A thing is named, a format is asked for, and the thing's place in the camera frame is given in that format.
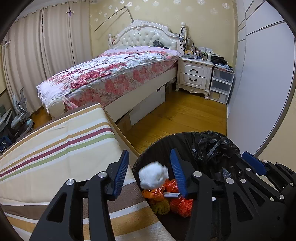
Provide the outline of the white tissue ball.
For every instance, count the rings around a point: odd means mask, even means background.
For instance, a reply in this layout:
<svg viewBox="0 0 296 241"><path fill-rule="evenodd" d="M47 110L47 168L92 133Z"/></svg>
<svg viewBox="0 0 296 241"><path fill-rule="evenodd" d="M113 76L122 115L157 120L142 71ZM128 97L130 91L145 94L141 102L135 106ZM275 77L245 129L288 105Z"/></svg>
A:
<svg viewBox="0 0 296 241"><path fill-rule="evenodd" d="M138 172L140 187L146 190L158 189L167 179L169 171L166 166L159 162L149 163Z"/></svg>

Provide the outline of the orange plastic bag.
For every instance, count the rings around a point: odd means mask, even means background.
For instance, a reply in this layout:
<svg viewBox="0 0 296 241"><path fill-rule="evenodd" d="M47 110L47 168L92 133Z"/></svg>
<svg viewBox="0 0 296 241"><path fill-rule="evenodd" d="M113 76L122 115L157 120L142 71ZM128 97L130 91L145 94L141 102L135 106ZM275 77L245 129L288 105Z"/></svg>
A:
<svg viewBox="0 0 296 241"><path fill-rule="evenodd" d="M157 189L144 190L142 191L142 195L148 200L155 214L166 215L171 211L181 217L191 216L193 200L185 199L180 194L175 179L167 179L165 183Z"/></svg>

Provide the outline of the black trash bin with bag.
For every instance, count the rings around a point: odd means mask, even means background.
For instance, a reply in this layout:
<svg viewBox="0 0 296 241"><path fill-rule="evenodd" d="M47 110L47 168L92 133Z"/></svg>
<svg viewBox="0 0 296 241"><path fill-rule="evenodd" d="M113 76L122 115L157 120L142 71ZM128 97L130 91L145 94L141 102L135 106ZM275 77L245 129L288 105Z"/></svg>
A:
<svg viewBox="0 0 296 241"><path fill-rule="evenodd" d="M168 168L170 180L175 179L170 159L174 148L187 178L188 195L184 198L193 200L186 240L210 240L214 181L228 175L225 164L233 155L240 156L240 149L217 132L175 133L156 141L140 155L132 168L136 181L140 181L139 170L156 161Z"/></svg>

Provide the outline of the striped bed sheet mattress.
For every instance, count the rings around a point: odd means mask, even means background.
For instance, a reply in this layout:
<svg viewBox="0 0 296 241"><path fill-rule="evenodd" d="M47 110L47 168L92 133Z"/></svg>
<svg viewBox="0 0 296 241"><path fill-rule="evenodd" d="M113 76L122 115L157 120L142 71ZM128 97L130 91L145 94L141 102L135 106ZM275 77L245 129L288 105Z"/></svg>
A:
<svg viewBox="0 0 296 241"><path fill-rule="evenodd" d="M78 108L40 127L1 155L1 220L13 240L29 240L50 201L68 180L85 181L129 152L139 154L100 104ZM131 170L108 203L116 240L172 240L143 198Z"/></svg>

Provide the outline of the white storage box under bed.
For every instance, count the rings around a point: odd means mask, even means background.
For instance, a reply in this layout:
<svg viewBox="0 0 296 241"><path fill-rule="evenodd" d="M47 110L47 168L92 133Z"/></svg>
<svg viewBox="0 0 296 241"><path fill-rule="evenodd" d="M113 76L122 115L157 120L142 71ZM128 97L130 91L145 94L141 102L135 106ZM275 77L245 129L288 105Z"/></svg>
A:
<svg viewBox="0 0 296 241"><path fill-rule="evenodd" d="M129 113L131 125L135 125L166 100L166 86L162 86L157 89L154 93L149 95L138 105L136 105L132 111Z"/></svg>

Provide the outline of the white two-drawer nightstand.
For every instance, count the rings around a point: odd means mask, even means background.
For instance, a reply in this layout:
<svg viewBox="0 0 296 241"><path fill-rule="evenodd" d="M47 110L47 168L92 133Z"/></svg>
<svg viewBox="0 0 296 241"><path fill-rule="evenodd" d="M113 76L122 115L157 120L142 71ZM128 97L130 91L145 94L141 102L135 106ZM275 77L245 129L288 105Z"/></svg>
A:
<svg viewBox="0 0 296 241"><path fill-rule="evenodd" d="M180 58L176 91L180 88L192 94L203 94L208 99L214 64L200 59Z"/></svg>

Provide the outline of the white plastic drawer unit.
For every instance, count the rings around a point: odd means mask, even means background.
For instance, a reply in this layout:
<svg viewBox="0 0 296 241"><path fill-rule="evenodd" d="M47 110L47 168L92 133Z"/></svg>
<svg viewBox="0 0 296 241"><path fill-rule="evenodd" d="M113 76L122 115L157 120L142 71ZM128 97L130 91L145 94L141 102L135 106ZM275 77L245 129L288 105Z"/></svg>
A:
<svg viewBox="0 0 296 241"><path fill-rule="evenodd" d="M213 67L209 99L227 104L234 82L234 72L221 65Z"/></svg>

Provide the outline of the floral pink quilt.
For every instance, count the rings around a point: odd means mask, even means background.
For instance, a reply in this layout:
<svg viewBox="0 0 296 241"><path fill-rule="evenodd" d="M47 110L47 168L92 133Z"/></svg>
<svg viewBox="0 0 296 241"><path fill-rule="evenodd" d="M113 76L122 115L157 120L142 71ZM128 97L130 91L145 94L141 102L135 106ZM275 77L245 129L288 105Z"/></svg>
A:
<svg viewBox="0 0 296 241"><path fill-rule="evenodd" d="M160 47L110 49L43 81L36 87L38 97L47 110L53 100L66 110L91 102L107 106L174 68L180 56L176 50Z"/></svg>

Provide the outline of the white tufted headboard bed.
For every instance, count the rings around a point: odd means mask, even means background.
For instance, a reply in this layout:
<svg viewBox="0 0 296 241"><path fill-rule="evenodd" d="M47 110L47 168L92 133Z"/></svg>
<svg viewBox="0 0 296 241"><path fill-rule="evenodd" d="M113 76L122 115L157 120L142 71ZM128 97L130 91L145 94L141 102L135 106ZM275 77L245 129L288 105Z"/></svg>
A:
<svg viewBox="0 0 296 241"><path fill-rule="evenodd" d="M180 37L167 26L135 20L109 35L108 50L96 58L40 83L38 97L53 118L99 103L117 121L176 78Z"/></svg>

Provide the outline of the grey ergonomic desk chair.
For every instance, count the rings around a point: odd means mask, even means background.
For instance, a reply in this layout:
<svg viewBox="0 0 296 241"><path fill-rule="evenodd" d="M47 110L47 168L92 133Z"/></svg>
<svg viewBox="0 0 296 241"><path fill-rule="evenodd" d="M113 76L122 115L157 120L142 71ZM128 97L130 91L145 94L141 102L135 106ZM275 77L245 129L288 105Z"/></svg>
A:
<svg viewBox="0 0 296 241"><path fill-rule="evenodd" d="M20 90L20 97L20 101L17 101L16 95L13 95L13 105L16 117L11 122L11 128L16 131L14 136L16 140L23 138L32 131L35 124L31 119L31 114L27 110L27 99L23 94L23 88Z"/></svg>

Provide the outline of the grey study desk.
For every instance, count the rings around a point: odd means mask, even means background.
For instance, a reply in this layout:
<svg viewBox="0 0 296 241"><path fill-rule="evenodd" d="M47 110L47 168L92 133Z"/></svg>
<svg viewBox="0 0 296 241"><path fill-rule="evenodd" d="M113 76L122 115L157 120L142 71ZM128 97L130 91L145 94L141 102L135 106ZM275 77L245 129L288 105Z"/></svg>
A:
<svg viewBox="0 0 296 241"><path fill-rule="evenodd" d="M13 114L12 108L9 108L3 116L1 116L1 136L11 137L11 117Z"/></svg>

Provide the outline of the beige window curtain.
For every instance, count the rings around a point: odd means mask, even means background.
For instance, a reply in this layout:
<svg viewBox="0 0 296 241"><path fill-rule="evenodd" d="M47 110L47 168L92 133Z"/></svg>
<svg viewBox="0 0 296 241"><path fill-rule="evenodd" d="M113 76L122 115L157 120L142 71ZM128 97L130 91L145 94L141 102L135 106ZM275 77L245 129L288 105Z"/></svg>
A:
<svg viewBox="0 0 296 241"><path fill-rule="evenodd" d="M19 98L22 90L30 113L42 106L41 82L92 58L89 7L89 1L33 1L4 37L6 89L10 98Z"/></svg>

